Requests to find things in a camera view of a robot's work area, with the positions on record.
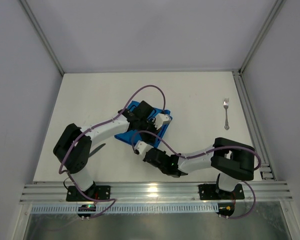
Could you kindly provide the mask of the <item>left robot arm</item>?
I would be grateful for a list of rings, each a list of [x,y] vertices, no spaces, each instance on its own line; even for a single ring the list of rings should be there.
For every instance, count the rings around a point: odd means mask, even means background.
[[[89,158],[104,146],[108,138],[134,145],[143,141],[152,147],[160,143],[171,120],[170,111],[154,108],[144,100],[133,101],[110,120],[92,126],[80,127],[69,124],[53,148],[53,154],[61,166],[59,173],[66,172],[75,182],[68,188],[67,201],[106,201],[109,196],[100,193],[86,167]]]

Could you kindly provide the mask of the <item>blue cloth napkin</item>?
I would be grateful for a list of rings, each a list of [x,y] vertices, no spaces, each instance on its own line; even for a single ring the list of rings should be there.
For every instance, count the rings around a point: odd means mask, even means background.
[[[143,100],[141,102],[132,101],[128,105],[123,115],[126,116],[128,113],[133,113],[137,118],[137,120],[148,120],[149,122],[150,121],[154,122],[157,114],[168,114],[170,116],[171,111],[152,107],[151,105],[149,105],[147,102]],[[160,138],[163,138],[168,127],[169,124],[164,125],[162,128],[159,129],[159,133],[156,135],[159,136]],[[128,145],[135,145],[138,141],[141,141],[140,136],[138,134],[135,136],[134,140],[132,141],[132,137],[136,132],[137,132],[136,130],[130,130],[129,128],[124,133],[116,134],[114,138]],[[146,142],[146,143],[153,147],[158,147],[160,142],[161,141],[158,138],[156,138],[155,142]]]

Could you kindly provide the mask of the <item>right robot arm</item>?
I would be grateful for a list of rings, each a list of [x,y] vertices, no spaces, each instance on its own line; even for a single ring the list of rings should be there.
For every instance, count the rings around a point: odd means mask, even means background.
[[[254,179],[255,149],[223,137],[216,138],[206,149],[172,155],[138,141],[135,153],[142,156],[144,162],[174,178],[208,168],[220,171],[213,191],[221,199],[233,197],[239,182]]]

